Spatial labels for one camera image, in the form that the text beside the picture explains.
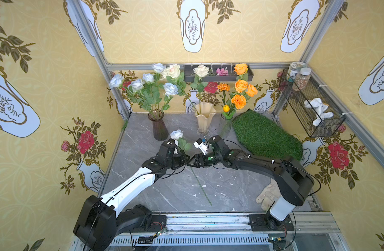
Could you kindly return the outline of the white rose top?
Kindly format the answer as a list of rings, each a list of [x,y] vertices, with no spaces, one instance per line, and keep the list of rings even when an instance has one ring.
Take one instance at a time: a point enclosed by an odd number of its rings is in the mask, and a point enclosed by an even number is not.
[[[181,130],[175,130],[173,132],[170,133],[170,138],[173,139],[175,141],[175,144],[181,148],[184,152],[188,152],[192,149],[192,143],[188,142],[185,138],[184,138],[184,132],[181,131]],[[203,195],[206,197],[207,201],[209,202],[209,205],[212,206],[212,202],[210,201],[208,195],[206,194],[205,190],[204,190],[204,187],[201,185],[200,183],[200,180],[198,179],[198,176],[195,174],[195,172],[192,170],[192,173],[203,193]]]

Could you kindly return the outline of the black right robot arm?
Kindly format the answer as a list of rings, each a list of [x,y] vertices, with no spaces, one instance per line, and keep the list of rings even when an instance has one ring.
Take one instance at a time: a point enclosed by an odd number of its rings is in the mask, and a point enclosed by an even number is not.
[[[190,167],[211,167],[218,163],[225,168],[247,170],[267,176],[276,181],[281,196],[267,210],[262,222],[273,231],[282,227],[289,214],[301,207],[314,186],[314,179],[301,164],[291,156],[284,159],[270,159],[245,153],[241,149],[230,149],[219,135],[209,140],[199,139],[201,152],[191,157],[187,165]]]

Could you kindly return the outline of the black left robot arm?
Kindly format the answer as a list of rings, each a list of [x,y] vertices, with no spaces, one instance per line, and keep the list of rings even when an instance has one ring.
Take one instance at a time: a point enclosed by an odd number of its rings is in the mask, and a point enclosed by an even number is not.
[[[164,141],[156,156],[142,163],[138,171],[112,191],[97,197],[91,195],[84,202],[74,227],[74,235],[87,251],[104,251],[114,238],[133,229],[148,229],[152,212],[143,205],[125,211],[125,207],[139,193],[163,176],[170,177],[190,160],[184,150],[170,139]]]

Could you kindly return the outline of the orange rose stem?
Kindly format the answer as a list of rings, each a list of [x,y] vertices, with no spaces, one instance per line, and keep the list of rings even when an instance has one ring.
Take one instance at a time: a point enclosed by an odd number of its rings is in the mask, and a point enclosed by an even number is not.
[[[235,90],[237,93],[242,93],[247,90],[248,88],[248,82],[242,79],[238,79],[235,83]]]
[[[248,101],[250,98],[256,96],[258,94],[258,90],[255,86],[249,84],[245,91],[243,91],[243,96],[245,97],[246,101]]]
[[[248,81],[248,70],[249,67],[245,63],[236,64],[234,67],[234,72],[237,74],[238,79]]]

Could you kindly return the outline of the orange marigold flower stem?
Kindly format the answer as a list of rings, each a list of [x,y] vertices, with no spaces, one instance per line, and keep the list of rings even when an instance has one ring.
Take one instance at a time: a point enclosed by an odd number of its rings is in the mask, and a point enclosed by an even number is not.
[[[227,94],[230,92],[230,86],[225,83],[220,83],[218,84],[217,88],[221,97],[222,108],[224,107],[224,105],[231,105],[231,101],[227,97]]]

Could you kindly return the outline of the small orange marigold stem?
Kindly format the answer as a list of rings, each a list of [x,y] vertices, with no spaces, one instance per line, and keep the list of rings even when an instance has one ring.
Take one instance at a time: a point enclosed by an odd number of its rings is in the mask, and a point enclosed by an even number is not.
[[[234,116],[237,110],[244,108],[246,105],[246,98],[243,95],[235,95],[231,99],[230,116]]]

